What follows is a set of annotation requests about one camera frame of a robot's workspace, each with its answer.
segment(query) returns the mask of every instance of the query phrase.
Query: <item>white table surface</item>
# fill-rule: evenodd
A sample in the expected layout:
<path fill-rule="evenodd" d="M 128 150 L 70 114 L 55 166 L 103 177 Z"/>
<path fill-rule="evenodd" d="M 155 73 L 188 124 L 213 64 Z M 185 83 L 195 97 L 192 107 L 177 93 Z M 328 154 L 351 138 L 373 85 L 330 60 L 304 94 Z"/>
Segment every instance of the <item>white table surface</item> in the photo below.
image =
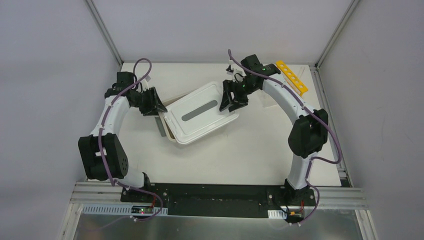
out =
<path fill-rule="evenodd" d="M 122 71 L 133 71 L 124 63 Z M 156 87 L 162 102 L 195 90 L 211 81 L 231 79 L 227 64 L 154 63 L 150 87 Z M 318 97 L 308 65 L 289 65 L 309 88 L 303 98 L 315 108 Z M 141 77 L 148 65 L 140 63 Z M 189 144 L 172 143 L 159 133 L 152 116 L 130 108 L 119 132 L 129 165 L 145 172 L 153 183 L 282 185 L 290 172 L 293 153 L 288 145 L 292 124 L 284 111 L 264 92 L 248 96 L 248 106 L 228 125 Z M 334 161 L 327 142 L 319 156 Z M 340 186 L 337 167 L 315 161 L 310 182 L 317 186 Z"/>

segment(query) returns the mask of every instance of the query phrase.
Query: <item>white plastic container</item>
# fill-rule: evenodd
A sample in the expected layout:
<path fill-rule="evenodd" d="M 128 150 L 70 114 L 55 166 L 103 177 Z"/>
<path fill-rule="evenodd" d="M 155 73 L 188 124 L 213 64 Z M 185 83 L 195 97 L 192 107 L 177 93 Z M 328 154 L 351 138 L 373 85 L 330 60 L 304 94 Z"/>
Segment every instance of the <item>white plastic container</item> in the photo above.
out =
<path fill-rule="evenodd" d="M 167 135 L 170 130 L 177 143 L 187 145 L 235 120 L 237 111 L 220 112 L 222 96 L 222 83 L 213 81 L 166 106 Z"/>

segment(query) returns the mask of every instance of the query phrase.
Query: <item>white wall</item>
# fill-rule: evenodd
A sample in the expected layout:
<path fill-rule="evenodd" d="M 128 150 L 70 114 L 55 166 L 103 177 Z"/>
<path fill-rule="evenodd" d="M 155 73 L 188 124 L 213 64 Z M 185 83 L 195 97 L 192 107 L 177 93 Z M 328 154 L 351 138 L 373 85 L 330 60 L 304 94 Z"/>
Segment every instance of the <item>white wall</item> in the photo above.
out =
<path fill-rule="evenodd" d="M 125 61 L 316 63 L 351 0 L 95 0 Z"/>
<path fill-rule="evenodd" d="M 55 239 L 118 66 L 82 0 L 3 0 L 0 31 L 0 239 Z"/>
<path fill-rule="evenodd" d="M 363 0 L 320 75 L 382 240 L 424 234 L 424 2 Z"/>

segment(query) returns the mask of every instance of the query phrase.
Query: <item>black mounting plate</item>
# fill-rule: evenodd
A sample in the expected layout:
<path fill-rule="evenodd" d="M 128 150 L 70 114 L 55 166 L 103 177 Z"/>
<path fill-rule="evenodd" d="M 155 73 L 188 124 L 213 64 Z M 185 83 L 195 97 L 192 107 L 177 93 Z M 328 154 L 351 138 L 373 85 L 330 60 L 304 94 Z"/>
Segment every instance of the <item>black mounting plate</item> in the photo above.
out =
<path fill-rule="evenodd" d="M 279 185 L 152 183 L 150 189 L 162 198 L 168 215 L 173 216 L 268 218 L 268 210 L 288 205 L 283 198 L 285 189 Z M 121 195 L 121 202 L 152 200 L 151 195 L 134 190 L 123 189 Z M 314 191 L 309 189 L 303 200 L 305 206 L 314 206 Z"/>

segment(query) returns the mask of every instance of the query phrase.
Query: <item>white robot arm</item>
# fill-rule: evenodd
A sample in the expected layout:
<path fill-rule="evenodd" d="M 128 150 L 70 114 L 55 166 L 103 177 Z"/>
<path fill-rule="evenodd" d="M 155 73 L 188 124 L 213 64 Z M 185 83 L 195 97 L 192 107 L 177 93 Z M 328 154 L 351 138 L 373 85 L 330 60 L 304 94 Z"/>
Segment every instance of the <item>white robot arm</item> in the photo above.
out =
<path fill-rule="evenodd" d="M 166 112 L 167 109 L 154 87 L 143 87 L 141 91 L 137 91 L 138 86 L 135 85 L 134 77 L 131 72 L 117 73 L 116 83 L 104 94 L 105 105 L 97 125 L 89 136 L 79 138 L 79 153 L 89 179 L 100 181 L 119 179 L 121 184 L 134 188 L 142 188 L 148 179 L 145 173 L 129 166 L 118 134 L 130 107 L 139 108 L 143 116 L 157 116 L 158 112 Z"/>
<path fill-rule="evenodd" d="M 288 144 L 293 152 L 290 173 L 284 186 L 288 194 L 286 202 L 295 202 L 309 190 L 307 178 L 309 176 L 312 159 L 327 142 L 328 131 L 315 118 L 325 124 L 328 123 L 328 114 L 324 109 L 316 110 L 307 104 L 296 92 L 290 90 L 289 85 L 281 75 L 280 70 L 273 64 L 262 65 L 256 55 L 250 55 L 240 63 L 246 76 L 223 81 L 223 95 L 219 110 L 234 111 L 248 105 L 248 95 L 263 90 L 270 95 L 284 110 L 293 124 Z M 231 65 L 227 71 L 233 71 Z"/>

